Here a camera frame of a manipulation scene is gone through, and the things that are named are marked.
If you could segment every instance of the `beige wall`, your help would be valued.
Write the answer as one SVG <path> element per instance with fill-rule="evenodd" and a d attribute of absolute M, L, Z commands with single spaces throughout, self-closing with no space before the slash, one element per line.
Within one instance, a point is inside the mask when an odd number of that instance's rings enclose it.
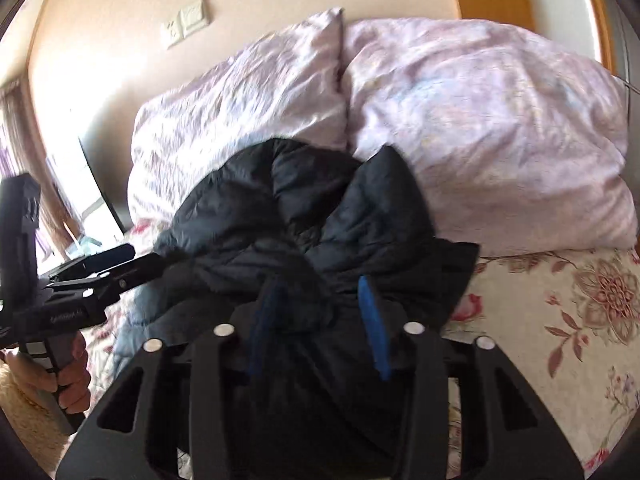
<path fill-rule="evenodd" d="M 159 25 L 193 0 L 49 0 L 29 70 L 46 142 L 87 140 L 98 183 L 126 206 L 130 135 L 140 105 L 261 34 L 333 6 L 348 18 L 455 18 L 456 0 L 209 0 L 211 26 L 169 51 Z"/>
<path fill-rule="evenodd" d="M 0 86 L 27 68 L 29 47 L 44 0 L 25 0 L 0 40 Z"/>

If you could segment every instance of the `curtain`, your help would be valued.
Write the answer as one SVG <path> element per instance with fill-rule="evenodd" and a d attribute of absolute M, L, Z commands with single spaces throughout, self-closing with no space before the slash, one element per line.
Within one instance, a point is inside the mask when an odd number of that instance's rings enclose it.
<path fill-rule="evenodd" d="M 68 259 L 65 249 L 73 243 L 69 231 L 80 235 L 80 226 L 60 197 L 55 180 L 47 167 L 44 143 L 40 137 L 33 108 L 29 84 L 25 76 L 0 90 L 0 115 L 8 154 L 4 165 L 14 163 L 17 173 L 29 172 L 41 188 L 40 228 L 49 235 L 56 252 Z"/>

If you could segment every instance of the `finger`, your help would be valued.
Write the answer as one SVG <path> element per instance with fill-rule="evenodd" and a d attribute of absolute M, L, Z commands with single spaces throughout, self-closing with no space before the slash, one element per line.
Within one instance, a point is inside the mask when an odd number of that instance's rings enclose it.
<path fill-rule="evenodd" d="M 34 363 L 27 355 L 16 350 L 8 350 L 5 359 L 11 373 L 22 384 L 28 384 L 37 390 L 51 393 L 58 389 L 55 374 L 47 373 L 42 366 Z"/>
<path fill-rule="evenodd" d="M 90 405 L 91 405 L 91 394 L 87 390 L 86 393 L 82 396 L 82 398 L 78 400 L 78 402 L 73 403 L 71 406 L 69 406 L 66 409 L 66 412 L 69 415 L 72 415 L 73 413 L 85 412 L 86 410 L 89 409 Z"/>
<path fill-rule="evenodd" d="M 72 355 L 74 359 L 79 359 L 82 357 L 82 353 L 86 350 L 86 341 L 84 340 L 84 336 L 80 333 L 76 333 L 76 338 L 74 339 L 74 345 L 72 350 Z"/>
<path fill-rule="evenodd" d="M 69 366 L 58 373 L 58 384 L 67 386 L 73 384 L 82 378 L 86 370 L 86 364 L 89 361 L 89 354 L 84 351 L 79 359 L 73 361 Z"/>
<path fill-rule="evenodd" d="M 84 371 L 82 378 L 67 387 L 58 397 L 58 404 L 60 408 L 68 408 L 73 406 L 78 400 L 82 399 L 84 394 L 88 391 L 89 383 L 91 382 L 91 374 Z"/>

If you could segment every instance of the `metal screw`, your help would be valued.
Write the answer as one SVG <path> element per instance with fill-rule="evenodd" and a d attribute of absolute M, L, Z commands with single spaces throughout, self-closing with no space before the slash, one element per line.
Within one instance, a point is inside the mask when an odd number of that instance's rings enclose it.
<path fill-rule="evenodd" d="M 223 323 L 213 329 L 213 333 L 218 337 L 226 337 L 232 335 L 236 331 L 236 328 L 229 323 Z"/>
<path fill-rule="evenodd" d="M 495 348 L 495 341 L 490 337 L 483 335 L 476 339 L 476 345 L 478 345 L 478 348 L 481 348 L 482 350 L 493 350 Z"/>
<path fill-rule="evenodd" d="M 420 335 L 424 332 L 424 325 L 422 323 L 418 323 L 417 321 L 410 321 L 409 323 L 405 324 L 404 331 L 408 334 Z"/>
<path fill-rule="evenodd" d="M 145 352 L 149 352 L 149 353 L 157 352 L 159 349 L 162 348 L 162 341 L 160 341 L 159 339 L 148 339 L 142 345 L 142 348 L 145 349 Z"/>

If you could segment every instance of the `black plastic mount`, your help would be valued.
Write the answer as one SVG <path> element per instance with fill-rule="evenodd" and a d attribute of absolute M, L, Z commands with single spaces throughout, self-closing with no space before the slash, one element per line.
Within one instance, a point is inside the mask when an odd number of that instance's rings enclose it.
<path fill-rule="evenodd" d="M 76 331 L 104 323 L 105 307 L 116 303 L 122 292 L 161 276 L 164 260 L 158 254 L 134 260 L 135 249 L 124 244 L 39 277 L 39 212 L 40 186 L 30 174 L 0 183 L 0 348 L 18 344 L 20 352 L 57 375 L 74 360 Z M 84 414 L 60 408 L 58 399 L 65 388 L 38 396 L 59 430 L 71 435 Z"/>
<path fill-rule="evenodd" d="M 462 479 L 582 480 L 584 473 L 558 425 L 526 380 L 490 338 L 463 344 L 440 338 L 378 302 L 394 352 L 394 373 L 414 373 L 398 450 L 397 480 L 444 480 L 448 455 L 448 381 L 462 402 Z M 58 480 L 179 478 L 177 406 L 190 387 L 194 480 L 245 478 L 226 447 L 222 384 L 243 342 L 231 325 L 190 346 L 150 340 L 82 426 Z"/>

